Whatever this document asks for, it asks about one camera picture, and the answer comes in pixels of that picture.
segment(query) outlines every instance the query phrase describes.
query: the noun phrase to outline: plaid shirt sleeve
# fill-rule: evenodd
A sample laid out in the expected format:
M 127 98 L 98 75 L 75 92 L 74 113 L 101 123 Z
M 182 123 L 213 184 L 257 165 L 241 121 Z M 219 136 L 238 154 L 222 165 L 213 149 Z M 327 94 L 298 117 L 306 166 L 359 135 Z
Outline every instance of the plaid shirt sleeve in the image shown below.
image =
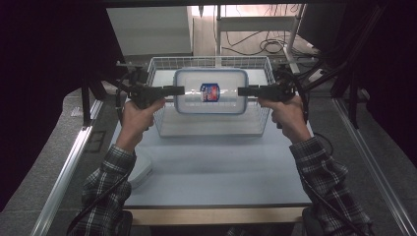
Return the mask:
M 362 232 L 371 234 L 371 219 L 353 199 L 344 184 L 347 168 L 334 161 L 316 137 L 290 147 L 297 168 L 313 189 L 330 205 L 353 222 Z M 356 235 L 331 211 L 319 204 L 315 195 L 302 181 L 306 194 L 314 204 L 316 216 L 326 235 Z
M 123 178 L 135 161 L 136 158 L 131 153 L 113 145 L 101 166 L 86 179 L 83 188 L 83 208 L 88 207 L 100 194 Z M 116 235 L 122 219 L 123 205 L 131 190 L 129 182 L 122 182 L 84 216 L 70 235 Z

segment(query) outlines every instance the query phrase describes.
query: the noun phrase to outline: hand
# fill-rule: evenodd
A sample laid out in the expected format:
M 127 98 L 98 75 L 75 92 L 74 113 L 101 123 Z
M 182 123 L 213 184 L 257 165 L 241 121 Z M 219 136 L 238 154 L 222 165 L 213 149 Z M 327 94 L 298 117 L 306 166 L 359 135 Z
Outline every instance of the hand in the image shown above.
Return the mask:
M 306 122 L 304 121 L 303 102 L 300 96 L 296 95 L 285 102 L 258 98 L 258 103 L 262 107 L 272 109 L 272 122 L 279 122 L 282 125 L 282 134 L 292 144 L 307 141 L 311 138 L 310 131 L 307 129 Z
M 147 109 L 141 110 L 133 101 L 125 103 L 123 109 L 122 130 L 116 141 L 116 146 L 132 152 L 142 140 L 143 132 L 153 125 L 153 113 L 165 104 L 165 99 L 155 101 Z

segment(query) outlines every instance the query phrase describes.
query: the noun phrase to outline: cuff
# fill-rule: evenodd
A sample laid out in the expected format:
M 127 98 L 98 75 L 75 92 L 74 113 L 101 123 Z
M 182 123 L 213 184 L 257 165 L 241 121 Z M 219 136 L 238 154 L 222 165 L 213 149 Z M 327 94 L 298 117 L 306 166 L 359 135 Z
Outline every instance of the cuff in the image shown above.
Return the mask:
M 328 153 L 317 137 L 301 142 L 290 147 L 297 165 L 310 166 L 320 163 L 322 160 L 330 159 Z
M 136 162 L 132 153 L 112 145 L 101 163 L 101 169 L 106 172 L 126 174 Z

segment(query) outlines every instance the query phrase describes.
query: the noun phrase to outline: wooden edge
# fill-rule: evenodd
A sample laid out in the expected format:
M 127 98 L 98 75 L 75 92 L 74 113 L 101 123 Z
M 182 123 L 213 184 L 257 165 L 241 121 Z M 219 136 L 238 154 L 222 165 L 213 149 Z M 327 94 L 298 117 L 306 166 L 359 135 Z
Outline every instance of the wooden edge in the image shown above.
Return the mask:
M 304 207 L 127 209 L 133 225 L 198 225 L 301 222 Z

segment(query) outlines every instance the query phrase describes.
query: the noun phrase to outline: metal wire rack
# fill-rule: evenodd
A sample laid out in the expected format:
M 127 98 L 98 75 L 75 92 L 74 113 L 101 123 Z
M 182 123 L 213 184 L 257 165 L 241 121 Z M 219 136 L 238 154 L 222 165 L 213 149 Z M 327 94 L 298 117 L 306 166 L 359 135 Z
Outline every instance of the metal wire rack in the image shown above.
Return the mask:
M 275 82 L 266 56 L 237 57 L 154 57 L 149 63 L 149 86 L 172 86 L 175 71 L 182 68 L 239 68 L 247 71 L 250 85 Z M 247 110 L 241 115 L 187 115 L 175 111 L 172 99 L 154 115 L 161 137 L 232 135 L 261 136 L 269 109 L 249 97 Z

